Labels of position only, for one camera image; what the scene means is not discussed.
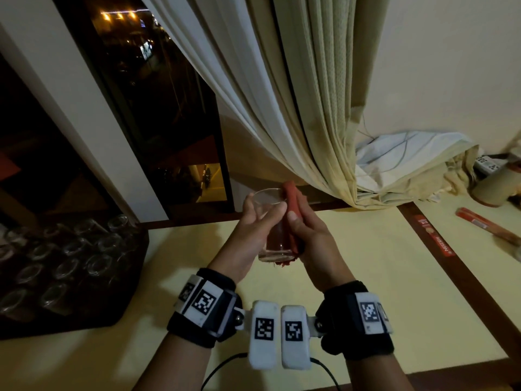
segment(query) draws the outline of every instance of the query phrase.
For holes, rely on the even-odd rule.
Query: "person's left hand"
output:
[[[257,220],[252,197],[250,193],[244,200],[240,221],[208,265],[209,269],[230,277],[236,284],[246,276],[253,260],[264,247],[269,231],[282,220],[287,208],[285,202],[280,202]]]

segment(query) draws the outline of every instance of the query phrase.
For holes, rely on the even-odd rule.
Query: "red sticker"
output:
[[[425,231],[431,236],[431,238],[436,242],[438,247],[441,250],[441,253],[444,256],[455,256],[456,253],[450,248],[450,246],[441,238],[438,231],[433,228],[433,226],[429,223],[427,218],[424,215],[415,215],[414,218],[418,221],[420,225],[422,225]]]

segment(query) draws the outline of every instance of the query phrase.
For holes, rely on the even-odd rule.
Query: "black cable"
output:
[[[203,385],[201,386],[201,391],[203,391],[206,383],[208,383],[210,381],[210,379],[212,378],[212,376],[219,370],[221,369],[224,365],[226,365],[228,362],[230,361],[233,361],[235,358],[246,358],[248,356],[248,353],[247,352],[240,352],[239,354],[235,354],[235,355],[232,355],[230,358],[227,358],[225,359],[223,362],[221,362],[220,364],[218,364],[217,368],[215,368],[214,370],[212,370],[212,373],[210,373],[210,375],[208,375],[208,377],[206,378],[206,380],[204,381]],[[331,379],[333,380],[333,383],[335,383],[335,386],[336,386],[336,389],[338,391],[342,391],[340,389],[340,386],[338,385],[338,383],[336,382],[336,379],[335,377],[333,376],[333,374],[329,371],[329,369],[327,368],[327,366],[325,366],[322,362],[320,362],[319,360],[317,360],[316,358],[313,358],[311,357],[310,358],[310,361],[313,362],[313,363],[316,363],[317,365],[320,365],[321,367],[324,368],[324,370],[327,372],[327,374],[331,377]]]
[[[322,362],[320,362],[319,360],[317,360],[316,358],[313,358],[311,357],[311,362],[313,363],[316,363],[317,365],[320,365],[321,367],[324,368],[324,370],[327,372],[327,374],[333,379],[333,383],[335,383],[335,386],[336,386],[336,389],[338,391],[342,391],[340,389],[340,386],[338,385],[338,383],[336,382],[336,379],[335,377],[333,376],[333,374],[329,371],[329,369],[327,368],[327,366],[325,366]]]
[[[235,358],[246,358],[248,356],[247,352],[240,352],[239,354],[232,355],[230,358],[225,359],[223,362],[218,364],[217,368],[215,368],[210,375],[206,378],[203,385],[201,386],[201,391],[203,391],[203,388],[205,387],[206,383],[210,381],[212,376],[217,372],[219,369],[221,369],[224,365],[226,365],[228,362],[233,361]]]

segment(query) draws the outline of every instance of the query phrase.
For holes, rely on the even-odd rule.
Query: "tray of glasses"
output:
[[[0,247],[0,339],[111,326],[138,285],[148,232],[120,215],[7,230]]]

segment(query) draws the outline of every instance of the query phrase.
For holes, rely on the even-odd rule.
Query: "black wristband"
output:
[[[321,341],[322,349],[333,355],[342,353],[349,361],[393,353],[389,334],[365,334],[354,295],[357,292],[368,292],[360,281],[348,282],[324,293],[324,302],[316,314],[326,333]]]
[[[215,270],[204,267],[202,269],[199,269],[199,271],[197,272],[197,276],[200,276],[205,280],[212,282],[221,289],[235,291],[235,282],[233,282],[231,278],[224,276],[219,272],[216,272]],[[240,307],[242,307],[240,299],[238,299],[238,301],[238,304],[240,305]],[[205,329],[198,327],[193,322],[191,322],[179,313],[173,314],[170,321],[168,322],[166,329],[168,332],[174,335],[182,337],[183,339],[188,340],[189,342],[192,342],[194,344],[197,344],[198,346],[205,348],[213,348],[215,346],[215,341],[217,340],[216,337],[210,335]],[[231,331],[226,332],[227,337],[230,337],[233,334],[234,332]],[[224,340],[223,336],[219,338],[220,342]]]

